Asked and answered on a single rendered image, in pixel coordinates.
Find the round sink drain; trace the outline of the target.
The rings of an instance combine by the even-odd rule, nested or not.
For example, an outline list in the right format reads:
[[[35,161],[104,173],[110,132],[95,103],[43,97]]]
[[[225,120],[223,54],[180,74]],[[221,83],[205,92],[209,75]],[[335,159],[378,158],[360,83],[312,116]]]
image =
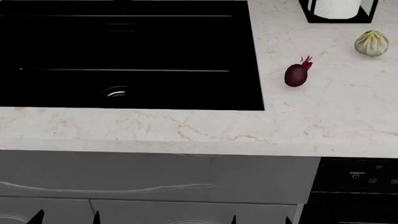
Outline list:
[[[104,89],[99,94],[100,100],[123,100],[129,97],[130,88],[128,86],[112,86]]]

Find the black rectangular sink basin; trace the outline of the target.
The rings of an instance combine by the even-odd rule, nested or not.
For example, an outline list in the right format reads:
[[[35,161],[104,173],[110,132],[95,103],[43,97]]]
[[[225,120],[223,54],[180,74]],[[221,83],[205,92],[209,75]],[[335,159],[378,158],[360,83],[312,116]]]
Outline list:
[[[263,111],[248,3],[0,0],[0,106]]]

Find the grey cabinet door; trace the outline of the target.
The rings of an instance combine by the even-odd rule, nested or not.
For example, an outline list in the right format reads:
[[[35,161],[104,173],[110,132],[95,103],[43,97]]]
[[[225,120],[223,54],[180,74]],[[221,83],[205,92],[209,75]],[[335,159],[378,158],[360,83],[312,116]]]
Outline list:
[[[86,200],[0,197],[0,224],[27,224],[40,210],[42,224],[93,224]]]
[[[285,224],[295,205],[92,200],[101,224]]]

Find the grey false drawer front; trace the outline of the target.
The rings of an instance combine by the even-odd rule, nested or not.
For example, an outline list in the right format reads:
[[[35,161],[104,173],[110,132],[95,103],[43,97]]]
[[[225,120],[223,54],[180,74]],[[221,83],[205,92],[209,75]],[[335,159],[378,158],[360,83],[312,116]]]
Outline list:
[[[0,195],[306,203],[320,158],[0,151]]]

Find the dark red beetroot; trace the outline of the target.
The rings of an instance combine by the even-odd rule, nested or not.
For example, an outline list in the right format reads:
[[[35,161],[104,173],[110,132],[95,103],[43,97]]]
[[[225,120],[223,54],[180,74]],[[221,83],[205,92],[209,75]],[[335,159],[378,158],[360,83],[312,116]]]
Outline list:
[[[284,75],[285,84],[290,87],[303,85],[307,81],[308,70],[313,65],[311,59],[311,56],[308,56],[306,59],[301,58],[301,63],[289,66]]]

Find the pale green dumpling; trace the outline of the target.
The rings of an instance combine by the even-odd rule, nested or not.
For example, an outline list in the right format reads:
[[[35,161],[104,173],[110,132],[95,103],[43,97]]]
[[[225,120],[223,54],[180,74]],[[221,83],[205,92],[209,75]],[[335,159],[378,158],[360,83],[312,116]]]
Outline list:
[[[363,33],[354,43],[355,50],[360,54],[378,57],[389,48],[389,40],[385,35],[376,30]]]

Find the white paper towel roll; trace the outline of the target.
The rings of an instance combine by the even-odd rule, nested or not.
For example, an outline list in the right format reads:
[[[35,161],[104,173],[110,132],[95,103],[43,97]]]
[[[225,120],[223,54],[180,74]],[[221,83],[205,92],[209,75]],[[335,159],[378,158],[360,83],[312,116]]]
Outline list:
[[[313,14],[326,19],[350,19],[358,14],[362,0],[316,0]]]

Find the black frame towel holder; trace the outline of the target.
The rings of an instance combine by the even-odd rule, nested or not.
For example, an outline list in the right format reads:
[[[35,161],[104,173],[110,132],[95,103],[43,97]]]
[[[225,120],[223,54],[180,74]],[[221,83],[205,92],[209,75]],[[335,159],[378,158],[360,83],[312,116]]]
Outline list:
[[[313,14],[316,0],[298,0],[302,11],[310,24],[370,24],[376,12],[379,0],[362,0],[358,14],[350,19],[326,19]]]

